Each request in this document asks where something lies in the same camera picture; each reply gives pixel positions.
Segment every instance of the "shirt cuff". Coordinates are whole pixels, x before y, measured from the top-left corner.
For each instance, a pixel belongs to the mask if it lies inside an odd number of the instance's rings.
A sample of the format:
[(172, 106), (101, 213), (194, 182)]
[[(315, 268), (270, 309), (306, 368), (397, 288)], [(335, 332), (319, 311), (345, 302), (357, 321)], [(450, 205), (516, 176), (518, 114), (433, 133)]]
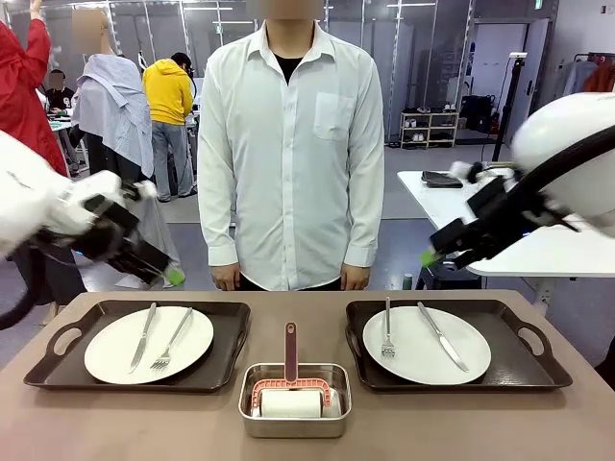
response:
[(346, 251), (346, 257), (344, 258), (344, 264), (356, 267), (372, 267), (376, 259), (377, 249), (378, 247), (376, 245), (366, 248), (349, 245)]
[(239, 262), (234, 243), (223, 247), (209, 247), (209, 266), (230, 266)]

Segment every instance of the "lint roller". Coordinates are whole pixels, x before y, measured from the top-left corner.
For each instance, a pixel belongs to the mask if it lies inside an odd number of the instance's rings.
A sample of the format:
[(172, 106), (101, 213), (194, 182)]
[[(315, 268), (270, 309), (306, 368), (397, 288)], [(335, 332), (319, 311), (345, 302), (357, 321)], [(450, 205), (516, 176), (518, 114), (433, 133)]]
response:
[(324, 379), (299, 379), (297, 326), (284, 327), (284, 379), (258, 381), (252, 392), (252, 414), (262, 418), (315, 419), (332, 406), (331, 389)]

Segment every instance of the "white dress shirt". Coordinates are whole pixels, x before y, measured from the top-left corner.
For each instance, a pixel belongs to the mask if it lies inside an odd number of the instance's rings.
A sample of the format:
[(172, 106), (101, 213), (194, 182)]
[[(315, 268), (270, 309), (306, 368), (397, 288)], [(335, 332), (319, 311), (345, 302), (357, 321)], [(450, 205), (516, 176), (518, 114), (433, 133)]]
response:
[[(267, 290), (371, 267), (384, 190), (382, 95), (374, 60), (323, 32), (290, 82), (264, 27), (208, 61), (199, 208), (209, 265), (239, 262)], [(229, 234), (236, 196), (236, 230)]]

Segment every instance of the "fork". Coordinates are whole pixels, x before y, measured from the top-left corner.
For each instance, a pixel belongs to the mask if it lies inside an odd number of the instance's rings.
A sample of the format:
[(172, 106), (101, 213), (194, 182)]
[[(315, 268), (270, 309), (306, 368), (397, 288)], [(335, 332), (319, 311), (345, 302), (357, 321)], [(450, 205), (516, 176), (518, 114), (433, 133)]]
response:
[(386, 339), (381, 346), (381, 354), (383, 357), (393, 358), (395, 356), (395, 346), (391, 342), (391, 299), (386, 297), (386, 312), (384, 315), (386, 323)]
[(182, 318), (182, 321), (180, 322), (177, 329), (173, 333), (173, 337), (169, 341), (169, 344), (166, 345), (166, 349), (164, 350), (162, 355), (158, 357), (156, 361), (150, 367), (152, 370), (164, 370), (166, 366), (171, 362), (171, 354), (169, 353), (171, 351), (171, 347), (173, 346), (173, 343), (177, 339), (178, 335), (180, 334), (180, 331), (182, 331), (182, 327), (184, 326), (185, 321), (188, 320), (188, 317), (190, 316), (191, 313), (192, 313), (192, 307), (186, 311), (184, 317)]

